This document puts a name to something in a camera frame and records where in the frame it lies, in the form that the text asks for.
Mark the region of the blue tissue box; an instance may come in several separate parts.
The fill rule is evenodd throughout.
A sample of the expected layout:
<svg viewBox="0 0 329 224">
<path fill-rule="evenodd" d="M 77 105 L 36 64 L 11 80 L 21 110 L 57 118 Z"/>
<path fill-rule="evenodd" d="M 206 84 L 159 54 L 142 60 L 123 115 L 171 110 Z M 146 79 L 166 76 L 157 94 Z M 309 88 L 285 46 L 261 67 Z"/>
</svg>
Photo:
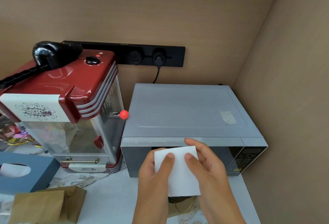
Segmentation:
<svg viewBox="0 0 329 224">
<path fill-rule="evenodd" d="M 26 176 L 18 178 L 0 176 L 0 194 L 5 195 L 46 189 L 60 168 L 60 163 L 53 157 L 12 152 L 0 152 L 0 165 L 3 163 L 23 164 L 31 168 L 31 172 Z"/>
</svg>

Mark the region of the black power plug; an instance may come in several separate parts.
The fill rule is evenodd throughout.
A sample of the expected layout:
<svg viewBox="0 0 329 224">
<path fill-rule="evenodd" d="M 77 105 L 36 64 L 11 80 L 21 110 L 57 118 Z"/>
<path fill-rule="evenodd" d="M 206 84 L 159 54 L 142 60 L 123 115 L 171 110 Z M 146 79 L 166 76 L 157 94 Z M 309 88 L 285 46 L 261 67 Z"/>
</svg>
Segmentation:
<svg viewBox="0 0 329 224">
<path fill-rule="evenodd" d="M 161 52 L 157 52 L 153 55 L 152 62 L 155 66 L 162 67 L 166 63 L 166 56 Z"/>
</svg>

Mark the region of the colourful snack packet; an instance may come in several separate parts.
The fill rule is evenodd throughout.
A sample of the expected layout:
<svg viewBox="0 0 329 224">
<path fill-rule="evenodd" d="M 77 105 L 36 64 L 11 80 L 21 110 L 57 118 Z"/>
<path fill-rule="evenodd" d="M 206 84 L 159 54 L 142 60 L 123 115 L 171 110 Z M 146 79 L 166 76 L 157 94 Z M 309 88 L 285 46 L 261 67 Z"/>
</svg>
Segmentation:
<svg viewBox="0 0 329 224">
<path fill-rule="evenodd" d="M 36 147 L 43 147 L 26 130 L 20 130 L 19 127 L 13 123 L 0 125 L 0 142 L 6 143 L 10 146 L 18 146 L 29 143 Z"/>
</svg>

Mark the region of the person's left hand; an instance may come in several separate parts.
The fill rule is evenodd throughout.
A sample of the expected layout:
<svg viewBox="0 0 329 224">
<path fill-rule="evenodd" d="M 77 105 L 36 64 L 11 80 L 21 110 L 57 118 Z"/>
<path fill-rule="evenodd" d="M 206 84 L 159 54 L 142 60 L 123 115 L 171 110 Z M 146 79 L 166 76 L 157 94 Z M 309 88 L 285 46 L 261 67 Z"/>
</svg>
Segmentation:
<svg viewBox="0 0 329 224">
<path fill-rule="evenodd" d="M 149 152 L 138 175 L 138 208 L 168 208 L 168 179 L 156 178 L 154 152 Z"/>
</svg>

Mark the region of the small brown paper bag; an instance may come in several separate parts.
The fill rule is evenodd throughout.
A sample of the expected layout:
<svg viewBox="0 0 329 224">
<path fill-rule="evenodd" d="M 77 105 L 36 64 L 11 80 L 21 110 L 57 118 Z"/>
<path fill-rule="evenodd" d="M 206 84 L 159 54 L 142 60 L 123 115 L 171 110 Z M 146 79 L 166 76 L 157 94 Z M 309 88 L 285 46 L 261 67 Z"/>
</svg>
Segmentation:
<svg viewBox="0 0 329 224">
<path fill-rule="evenodd" d="M 168 197 L 167 218 L 188 213 L 195 204 L 197 196 Z"/>
</svg>

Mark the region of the white tissue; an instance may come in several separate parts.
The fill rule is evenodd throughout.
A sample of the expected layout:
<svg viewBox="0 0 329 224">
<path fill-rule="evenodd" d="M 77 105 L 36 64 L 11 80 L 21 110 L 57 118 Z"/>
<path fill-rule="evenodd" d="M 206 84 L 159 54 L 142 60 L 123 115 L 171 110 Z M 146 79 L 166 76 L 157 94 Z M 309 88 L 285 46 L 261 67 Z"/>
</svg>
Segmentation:
<svg viewBox="0 0 329 224">
<path fill-rule="evenodd" d="M 0 176 L 8 178 L 18 178 L 26 176 L 31 172 L 31 168 L 23 164 L 7 164 L 0 165 Z"/>
</svg>

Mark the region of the person's left forearm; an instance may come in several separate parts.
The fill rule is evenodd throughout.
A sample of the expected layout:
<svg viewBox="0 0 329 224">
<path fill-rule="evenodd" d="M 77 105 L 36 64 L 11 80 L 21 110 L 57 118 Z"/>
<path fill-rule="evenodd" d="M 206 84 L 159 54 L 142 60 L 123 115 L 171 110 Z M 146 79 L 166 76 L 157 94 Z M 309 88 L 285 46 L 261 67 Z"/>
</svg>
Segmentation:
<svg viewBox="0 0 329 224">
<path fill-rule="evenodd" d="M 132 224 L 166 224 L 168 212 L 168 208 L 136 208 Z"/>
</svg>

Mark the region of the person's right forearm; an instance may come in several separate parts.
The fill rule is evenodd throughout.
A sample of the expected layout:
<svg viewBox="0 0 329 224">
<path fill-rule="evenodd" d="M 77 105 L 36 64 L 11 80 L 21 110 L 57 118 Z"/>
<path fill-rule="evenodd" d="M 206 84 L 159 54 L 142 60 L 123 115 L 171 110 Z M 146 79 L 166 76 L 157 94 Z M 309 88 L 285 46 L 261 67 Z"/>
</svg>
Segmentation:
<svg viewBox="0 0 329 224">
<path fill-rule="evenodd" d="M 236 202 L 200 204 L 208 224 L 246 224 Z"/>
</svg>

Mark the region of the white sponge block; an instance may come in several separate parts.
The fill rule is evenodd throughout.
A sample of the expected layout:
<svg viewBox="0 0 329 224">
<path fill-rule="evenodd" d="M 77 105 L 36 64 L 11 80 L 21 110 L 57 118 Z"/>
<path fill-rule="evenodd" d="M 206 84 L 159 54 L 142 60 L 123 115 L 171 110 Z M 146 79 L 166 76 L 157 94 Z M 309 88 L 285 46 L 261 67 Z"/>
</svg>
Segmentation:
<svg viewBox="0 0 329 224">
<path fill-rule="evenodd" d="M 155 172 L 158 172 L 161 164 L 168 153 L 175 156 L 173 169 L 168 178 L 168 197 L 199 196 L 199 182 L 188 168 L 184 156 L 190 153 L 198 160 L 195 146 L 168 148 L 154 152 Z"/>
</svg>

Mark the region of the red popcorn machine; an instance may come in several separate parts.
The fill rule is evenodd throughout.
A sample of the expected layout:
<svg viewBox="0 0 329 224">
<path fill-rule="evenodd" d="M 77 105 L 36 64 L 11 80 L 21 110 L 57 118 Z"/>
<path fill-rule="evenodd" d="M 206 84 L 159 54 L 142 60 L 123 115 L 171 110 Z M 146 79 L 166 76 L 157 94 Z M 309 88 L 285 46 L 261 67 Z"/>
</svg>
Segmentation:
<svg viewBox="0 0 329 224">
<path fill-rule="evenodd" d="M 116 173 L 125 120 L 112 51 L 84 49 L 67 66 L 0 89 L 0 112 L 71 173 Z"/>
</svg>

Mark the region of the silver microwave oven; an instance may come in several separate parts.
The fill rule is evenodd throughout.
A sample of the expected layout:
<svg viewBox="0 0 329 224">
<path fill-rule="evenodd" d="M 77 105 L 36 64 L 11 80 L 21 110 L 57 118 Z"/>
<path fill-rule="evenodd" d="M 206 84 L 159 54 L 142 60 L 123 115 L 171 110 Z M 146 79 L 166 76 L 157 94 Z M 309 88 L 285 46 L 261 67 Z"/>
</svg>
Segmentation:
<svg viewBox="0 0 329 224">
<path fill-rule="evenodd" d="M 238 176 L 268 144 L 229 86 L 137 83 L 121 140 L 131 178 L 154 149 L 206 144 Z"/>
</svg>

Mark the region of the person's right hand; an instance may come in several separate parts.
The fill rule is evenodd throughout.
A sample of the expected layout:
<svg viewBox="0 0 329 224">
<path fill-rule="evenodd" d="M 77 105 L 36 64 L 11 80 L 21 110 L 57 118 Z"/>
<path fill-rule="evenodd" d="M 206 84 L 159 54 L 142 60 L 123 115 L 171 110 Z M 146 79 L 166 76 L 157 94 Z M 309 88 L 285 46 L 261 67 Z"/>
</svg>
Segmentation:
<svg viewBox="0 0 329 224">
<path fill-rule="evenodd" d="M 236 202 L 223 162 L 206 144 L 191 138 L 185 138 L 184 142 L 196 147 L 198 160 L 204 168 L 204 179 L 198 180 L 200 203 Z"/>
</svg>

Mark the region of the black wall power strip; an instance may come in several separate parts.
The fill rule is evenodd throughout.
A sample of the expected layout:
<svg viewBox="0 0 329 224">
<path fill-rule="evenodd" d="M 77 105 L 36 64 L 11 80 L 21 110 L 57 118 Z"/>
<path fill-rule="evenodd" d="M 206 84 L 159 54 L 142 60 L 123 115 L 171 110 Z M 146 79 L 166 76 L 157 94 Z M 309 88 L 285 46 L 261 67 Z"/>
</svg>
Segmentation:
<svg viewBox="0 0 329 224">
<path fill-rule="evenodd" d="M 186 48 L 183 46 L 161 46 L 146 44 L 127 44 L 127 43 L 104 43 L 104 42 L 86 42 L 69 41 L 63 43 L 80 44 L 84 49 L 106 50 L 115 54 L 118 64 L 135 66 L 156 66 L 153 62 L 155 54 L 162 54 L 166 61 L 164 67 L 183 67 Z"/>
</svg>

